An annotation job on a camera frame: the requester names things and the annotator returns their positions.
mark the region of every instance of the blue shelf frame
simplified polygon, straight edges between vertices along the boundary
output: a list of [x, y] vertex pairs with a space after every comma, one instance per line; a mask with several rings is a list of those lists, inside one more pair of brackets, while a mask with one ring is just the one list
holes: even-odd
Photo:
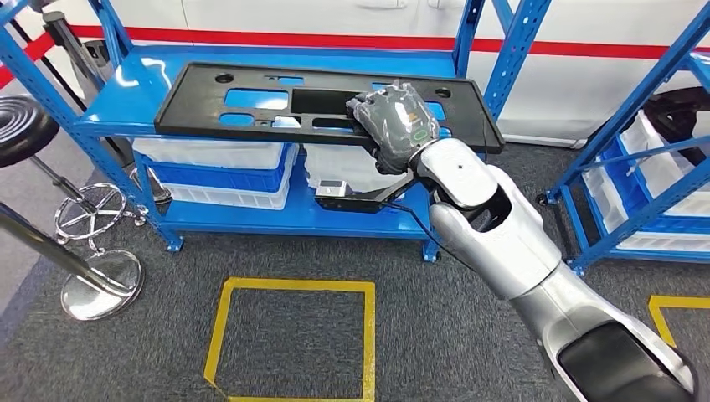
[[[646, 100], [666, 80], [670, 79], [678, 70], [690, 70], [698, 81], [710, 90], [710, 59], [705, 54], [695, 54], [692, 51], [710, 30], [710, 3], [706, 3], [698, 15], [688, 24], [678, 39], [658, 60], [643, 81], [631, 92], [619, 110], [599, 129], [599, 133], [584, 148], [574, 160], [568, 170], [546, 193], [548, 204], [562, 204], [568, 211], [572, 221], [573, 231], [579, 242], [580, 254], [569, 261], [570, 266], [579, 274], [597, 260], [602, 258], [624, 258], [642, 260], [668, 260], [682, 262], [710, 262], [710, 253], [691, 251], [654, 251], [654, 250], [622, 250], [616, 248], [625, 239], [637, 231], [662, 218], [663, 214], [672, 206], [682, 201], [710, 180], [710, 158], [697, 165], [689, 174], [675, 182], [665, 192], [652, 199], [647, 205], [614, 229], [607, 233], [602, 223], [601, 215], [595, 201], [582, 180], [582, 173], [599, 168], [609, 163], [636, 160], [649, 157], [658, 153], [675, 151], [688, 147], [695, 147], [701, 143], [708, 143], [710, 137], [702, 137], [684, 142], [678, 142], [665, 147], [638, 152], [622, 157], [607, 160], [597, 160], [597, 156], [606, 149], [612, 141], [617, 140], [623, 127], [634, 117]], [[594, 221], [599, 231], [600, 239], [593, 245], [589, 243], [584, 231], [579, 211], [575, 205], [571, 188], [581, 186], [589, 202], [589, 208], [594, 216]]]
[[[69, 133], [91, 161], [127, 196], [134, 207], [147, 211], [147, 221], [167, 242], [180, 250], [178, 231], [211, 231], [282, 235], [323, 235], [423, 240], [424, 260], [434, 261], [437, 246], [402, 211], [354, 214], [321, 209], [313, 190], [303, 179], [306, 172], [299, 157], [291, 177], [291, 191], [283, 211], [243, 209], [210, 204], [173, 202], [165, 214], [153, 203], [147, 167], [136, 155], [141, 191], [101, 146], [102, 137], [160, 137], [152, 124], [172, 81], [188, 61], [220, 61], [271, 64], [284, 67], [360, 70], [373, 73], [465, 77], [469, 53], [484, 0], [467, 0], [455, 48], [450, 52], [403, 52], [361, 49], [297, 49], [244, 46], [135, 46], [121, 24], [110, 0], [87, 0], [101, 22], [112, 62], [118, 65], [87, 111], [78, 116], [53, 84], [35, 67], [6, 30], [28, 0], [0, 7], [0, 60], [12, 71], [44, 109]], [[500, 56], [491, 72], [484, 101], [497, 119], [518, 76], [530, 45], [547, 12], [550, 0], [522, 0], [515, 13], [506, 0], [494, 6], [506, 34]], [[401, 201], [429, 224], [429, 195], [420, 184]]]

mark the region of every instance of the black tray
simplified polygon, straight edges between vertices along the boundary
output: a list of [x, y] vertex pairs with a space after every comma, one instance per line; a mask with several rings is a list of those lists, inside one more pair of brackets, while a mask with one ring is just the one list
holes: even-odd
[[[302, 85], [284, 85], [279, 78], [300, 77]], [[172, 136], [229, 138], [249, 141], [313, 142], [372, 147], [363, 128], [346, 116], [345, 102], [356, 94], [373, 90], [373, 84], [399, 79], [411, 83], [425, 101], [441, 104], [451, 131], [474, 151], [499, 153], [504, 141], [474, 81], [368, 75], [326, 70], [279, 69], [273, 67], [189, 63], [183, 67], [155, 118], [156, 132]], [[227, 91], [283, 90], [288, 93], [284, 110], [230, 107], [224, 104]], [[227, 126], [219, 122], [224, 113], [249, 114], [250, 126]], [[295, 117], [301, 127], [272, 127], [277, 116]], [[352, 132], [315, 127], [352, 128]]]

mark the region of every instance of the red stripe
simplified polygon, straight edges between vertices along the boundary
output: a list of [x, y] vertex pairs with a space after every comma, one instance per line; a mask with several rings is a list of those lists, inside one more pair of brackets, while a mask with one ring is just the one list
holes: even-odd
[[[54, 41], [48, 33], [42, 33], [38, 38], [28, 43], [24, 48], [24, 53], [32, 60], [41, 59], [54, 46]], [[0, 67], [0, 89], [14, 80], [13, 73], [6, 67]]]
[[[103, 37], [101, 27], [73, 25], [72, 29], [79, 36]], [[256, 33], [169, 28], [127, 28], [127, 31], [129, 36], [135, 40], [260, 46], [451, 50], [454, 48], [455, 43], [454, 38], [441, 37]], [[475, 39], [471, 50], [496, 53], [500, 50], [501, 45], [501, 39]], [[658, 59], [667, 49], [667, 46], [651, 44], [585, 44], [580, 42], [536, 41], [530, 49], [530, 54], [607, 57], [614, 59]], [[697, 50], [710, 52], [709, 47], [698, 48]]]

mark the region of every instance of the white plastic crate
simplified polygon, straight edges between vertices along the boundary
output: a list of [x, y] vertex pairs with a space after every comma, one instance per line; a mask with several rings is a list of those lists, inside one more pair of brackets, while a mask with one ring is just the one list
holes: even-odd
[[[639, 111], [634, 124], [621, 134], [620, 139], [628, 153], [663, 147], [665, 144], [643, 111]], [[693, 165], [678, 152], [664, 152], [638, 163], [648, 192], [653, 198], [658, 197], [693, 169]], [[688, 195], [668, 209], [666, 214], [710, 217], [710, 184]]]
[[710, 252], [710, 234], [636, 232], [616, 246], [622, 250]]
[[281, 178], [279, 190], [275, 193], [235, 190], [232, 188], [190, 186], [174, 183], [164, 183], [163, 186], [170, 190], [172, 198], [176, 201], [281, 210], [286, 206], [289, 178], [293, 171], [293, 164], [298, 156], [298, 150], [299, 147], [290, 147], [288, 155], [286, 156], [284, 175], [283, 178]]
[[[607, 233], [629, 217], [621, 197], [603, 167], [583, 173], [582, 179], [601, 213]], [[622, 250], [710, 252], [710, 234], [636, 232], [616, 246]]]
[[137, 138], [133, 149], [155, 162], [233, 169], [276, 169], [282, 142]]
[[614, 231], [629, 218], [621, 202], [621, 196], [616, 191], [614, 183], [604, 167], [594, 167], [582, 173], [582, 179], [587, 185], [589, 195], [594, 198], [597, 204], [608, 233]]
[[308, 186], [317, 188], [321, 180], [342, 180], [359, 193], [386, 188], [405, 175], [383, 175], [375, 159], [362, 147], [304, 144]]

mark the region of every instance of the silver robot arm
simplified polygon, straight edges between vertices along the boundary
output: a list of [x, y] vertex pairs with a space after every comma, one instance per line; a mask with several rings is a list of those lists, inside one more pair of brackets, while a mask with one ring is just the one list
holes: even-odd
[[381, 173], [414, 171], [429, 188], [440, 243], [515, 308], [570, 400], [705, 400], [689, 362], [565, 265], [507, 174], [460, 140], [439, 138], [412, 85], [395, 82], [347, 107], [377, 143]]

